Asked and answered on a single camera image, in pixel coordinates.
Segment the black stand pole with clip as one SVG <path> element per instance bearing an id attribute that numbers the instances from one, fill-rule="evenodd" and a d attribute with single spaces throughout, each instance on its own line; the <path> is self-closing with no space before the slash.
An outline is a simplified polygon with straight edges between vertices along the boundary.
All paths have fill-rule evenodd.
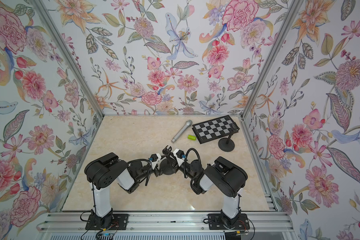
<path id="1" fill-rule="evenodd" d="M 239 130 L 240 130 L 240 128 L 237 126 L 237 124 L 235 124 L 235 123 L 230 124 L 230 128 L 229 128 L 230 134 L 226 140 L 227 145 L 230 144 L 233 134 L 238 133 Z"/>

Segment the black round stand base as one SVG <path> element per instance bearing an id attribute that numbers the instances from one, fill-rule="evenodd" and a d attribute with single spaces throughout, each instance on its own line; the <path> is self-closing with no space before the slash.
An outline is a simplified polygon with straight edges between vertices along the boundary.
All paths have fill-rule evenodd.
<path id="1" fill-rule="evenodd" d="M 231 139 L 221 138 L 218 142 L 218 147 L 224 152 L 231 152 L 235 149 L 235 143 Z"/>

